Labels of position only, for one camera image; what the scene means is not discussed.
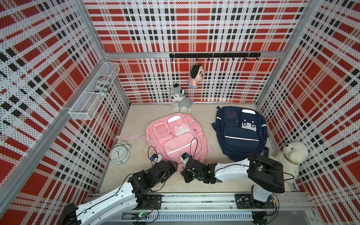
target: cartoon boy plush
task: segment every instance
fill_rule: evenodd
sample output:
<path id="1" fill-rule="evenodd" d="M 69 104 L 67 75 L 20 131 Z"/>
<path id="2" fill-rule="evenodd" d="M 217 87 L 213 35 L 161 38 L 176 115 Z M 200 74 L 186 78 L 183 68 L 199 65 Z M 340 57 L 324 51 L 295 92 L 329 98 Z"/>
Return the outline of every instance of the cartoon boy plush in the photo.
<path id="1" fill-rule="evenodd" d="M 197 82 L 201 81 L 203 77 L 204 77 L 204 67 L 201 65 L 194 65 L 191 70 L 191 74 L 189 78 L 189 86 L 191 88 L 197 88 L 198 87 Z"/>

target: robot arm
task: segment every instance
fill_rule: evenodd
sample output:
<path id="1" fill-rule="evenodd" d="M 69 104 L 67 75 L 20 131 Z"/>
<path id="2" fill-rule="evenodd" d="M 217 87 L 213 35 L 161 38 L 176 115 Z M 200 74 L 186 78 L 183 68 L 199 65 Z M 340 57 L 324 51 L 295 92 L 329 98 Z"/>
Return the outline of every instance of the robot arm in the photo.
<path id="1" fill-rule="evenodd" d="M 214 184 L 235 178 L 250 178 L 256 185 L 252 189 L 252 198 L 266 202 L 272 192 L 284 193 L 283 165 L 258 153 L 239 162 L 228 164 L 212 163 L 205 165 L 184 153 L 181 161 L 185 169 L 181 172 L 185 182 L 198 179 L 207 184 Z"/>
<path id="2" fill-rule="evenodd" d="M 146 171 L 132 175 L 127 182 L 111 192 L 85 204 L 65 207 L 59 218 L 60 225 L 102 224 L 122 212 L 148 204 L 148 192 L 158 183 L 164 183 L 177 170 L 177 163 L 159 161 Z"/>

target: plaid wall panel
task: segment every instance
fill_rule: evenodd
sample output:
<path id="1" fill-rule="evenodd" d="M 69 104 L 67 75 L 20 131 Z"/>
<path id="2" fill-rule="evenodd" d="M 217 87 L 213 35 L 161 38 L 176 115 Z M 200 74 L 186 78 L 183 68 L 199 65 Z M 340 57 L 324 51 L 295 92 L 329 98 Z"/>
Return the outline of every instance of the plaid wall panel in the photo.
<path id="1" fill-rule="evenodd" d="M 0 224 L 55 224 L 64 206 L 97 192 L 126 110 L 112 85 L 92 121 L 69 120 Z"/>
<path id="2" fill-rule="evenodd" d="M 307 1 L 84 0 L 105 51 L 281 51 Z"/>
<path id="3" fill-rule="evenodd" d="M 308 146 L 296 183 L 326 224 L 359 224 L 359 30 L 359 1 L 321 1 L 260 104 L 280 147 Z"/>
<path id="4" fill-rule="evenodd" d="M 256 59 L 119 59 L 119 78 L 130 102 L 169 102 L 175 83 L 186 90 L 190 101 L 248 102 L 258 98 L 277 58 Z M 205 75 L 198 88 L 189 87 L 196 64 Z"/>
<path id="5" fill-rule="evenodd" d="M 72 1 L 0 2 L 0 185 L 99 61 Z"/>

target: navy blue backpack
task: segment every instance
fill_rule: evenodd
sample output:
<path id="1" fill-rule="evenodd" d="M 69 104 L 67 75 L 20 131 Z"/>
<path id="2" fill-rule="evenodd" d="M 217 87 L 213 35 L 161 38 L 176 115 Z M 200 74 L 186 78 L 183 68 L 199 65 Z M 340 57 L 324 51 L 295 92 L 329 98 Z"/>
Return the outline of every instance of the navy blue backpack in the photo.
<path id="1" fill-rule="evenodd" d="M 264 116 L 252 109 L 234 106 L 217 107 L 215 123 L 217 140 L 222 153 L 237 162 L 249 157 L 250 153 L 265 151 L 267 126 Z"/>

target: wire basket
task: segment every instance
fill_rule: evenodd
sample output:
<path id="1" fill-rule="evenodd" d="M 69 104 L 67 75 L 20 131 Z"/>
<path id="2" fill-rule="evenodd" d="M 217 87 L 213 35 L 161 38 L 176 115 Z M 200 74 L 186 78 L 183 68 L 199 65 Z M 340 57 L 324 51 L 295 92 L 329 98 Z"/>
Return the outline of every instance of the wire basket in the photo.
<path id="1" fill-rule="evenodd" d="M 72 106 L 69 111 L 71 117 L 92 120 L 119 71 L 118 63 L 105 62 Z"/>

